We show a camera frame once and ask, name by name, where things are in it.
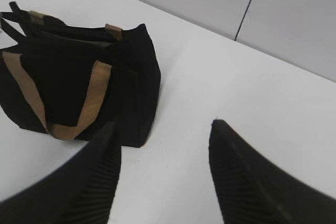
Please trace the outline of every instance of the black strap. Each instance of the black strap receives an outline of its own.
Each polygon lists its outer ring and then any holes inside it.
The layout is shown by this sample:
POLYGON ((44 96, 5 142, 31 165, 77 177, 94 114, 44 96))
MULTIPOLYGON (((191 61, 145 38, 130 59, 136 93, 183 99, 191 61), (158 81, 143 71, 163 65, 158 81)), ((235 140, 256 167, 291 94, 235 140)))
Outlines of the black strap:
POLYGON ((33 36, 34 35, 34 27, 22 16, 21 9, 17 6, 16 2, 10 2, 9 3, 10 8, 12 9, 14 15, 17 18, 17 21, 22 28, 23 32, 27 36, 33 36))
POLYGON ((26 38, 23 34, 21 34, 14 27, 12 27, 6 20, 4 20, 3 17, 1 17, 1 14, 0 14, 0 24, 1 24, 1 29, 5 33, 7 33, 10 36, 10 38, 15 40, 16 42, 20 42, 26 38))
POLYGON ((17 16, 12 12, 1 12, 2 18, 13 22, 18 22, 17 16))

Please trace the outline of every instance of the black tote bag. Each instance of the black tote bag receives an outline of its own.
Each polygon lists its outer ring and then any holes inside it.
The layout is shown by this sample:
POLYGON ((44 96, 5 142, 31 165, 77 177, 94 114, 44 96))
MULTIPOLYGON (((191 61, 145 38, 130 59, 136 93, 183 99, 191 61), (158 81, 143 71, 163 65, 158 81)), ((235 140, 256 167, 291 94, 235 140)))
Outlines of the black tote bag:
POLYGON ((145 25, 70 27, 15 2, 10 6, 13 12, 2 13, 1 25, 18 45, 0 51, 0 104, 8 117, 23 129, 65 140, 88 140, 117 119, 122 144, 142 146, 161 78, 145 25), (4 19, 18 22, 26 36, 4 19))

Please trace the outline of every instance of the panel seam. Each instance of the panel seam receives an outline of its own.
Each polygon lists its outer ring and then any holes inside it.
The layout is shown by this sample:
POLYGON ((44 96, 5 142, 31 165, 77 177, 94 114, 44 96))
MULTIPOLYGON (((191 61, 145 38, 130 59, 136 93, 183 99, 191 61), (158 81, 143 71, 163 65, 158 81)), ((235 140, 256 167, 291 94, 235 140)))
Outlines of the panel seam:
POLYGON ((238 35, 239 35, 239 32, 240 32, 240 29, 242 28, 241 26, 243 25, 243 22, 244 22, 244 20, 245 20, 245 17, 246 17, 246 14, 247 14, 247 12, 248 12, 248 9, 249 9, 249 7, 250 7, 250 4, 251 4, 251 2, 252 2, 252 0, 249 0, 249 2, 248 2, 248 4, 247 4, 247 7, 246 7, 246 9, 245 9, 245 12, 244 12, 244 15, 243 15, 242 21, 240 22, 240 25, 239 25, 239 27, 238 27, 238 31, 237 31, 237 33, 236 33, 236 36, 235 36, 235 39, 234 39, 234 41, 236 41, 236 40, 237 40, 237 38, 238 38, 238 35))

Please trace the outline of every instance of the tan handle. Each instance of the tan handle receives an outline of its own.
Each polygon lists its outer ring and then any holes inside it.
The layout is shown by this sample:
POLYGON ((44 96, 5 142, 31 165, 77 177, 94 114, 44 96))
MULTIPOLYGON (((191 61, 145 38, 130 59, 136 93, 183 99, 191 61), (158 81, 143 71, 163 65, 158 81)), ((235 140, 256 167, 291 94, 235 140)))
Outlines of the tan handle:
POLYGON ((55 138, 72 140, 92 124, 103 103, 112 66, 100 61, 93 65, 86 99, 80 113, 77 126, 65 126, 46 122, 45 108, 35 82, 21 65, 21 54, 3 52, 8 70, 19 85, 21 92, 37 115, 46 131, 55 138))

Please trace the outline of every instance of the black fabric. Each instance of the black fabric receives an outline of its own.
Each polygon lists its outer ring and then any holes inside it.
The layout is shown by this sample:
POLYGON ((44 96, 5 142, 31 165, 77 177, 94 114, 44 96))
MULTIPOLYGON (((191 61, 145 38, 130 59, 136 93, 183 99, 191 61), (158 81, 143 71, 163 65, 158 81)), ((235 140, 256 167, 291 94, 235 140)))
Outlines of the black fabric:
POLYGON ((1 28, 7 32, 10 38, 15 40, 16 42, 22 41, 24 39, 24 36, 21 33, 15 30, 12 26, 9 25, 9 23, 7 23, 2 18, 0 18, 0 25, 1 25, 1 28))
MULTIPOLYGON (((154 121, 161 81, 146 26, 122 31, 122 40, 117 41, 105 28, 70 27, 48 15, 43 16, 44 25, 32 23, 28 12, 13 2, 10 5, 13 12, 3 13, 3 18, 19 22, 27 37, 0 53, 22 54, 22 66, 45 104, 46 119, 66 126, 77 124, 92 65, 99 60, 113 65, 108 91, 96 121, 77 139, 88 141, 106 121, 118 119, 122 145, 142 146, 154 121), (86 41, 110 45, 102 48, 86 41)), ((8 89, 0 95, 8 117, 23 129, 45 133, 0 57, 0 90, 8 89)))
POLYGON ((209 163, 225 224, 332 224, 336 200, 288 175, 215 120, 209 163))
POLYGON ((121 146, 108 123, 73 158, 0 203, 0 223, 105 224, 117 188, 121 146))

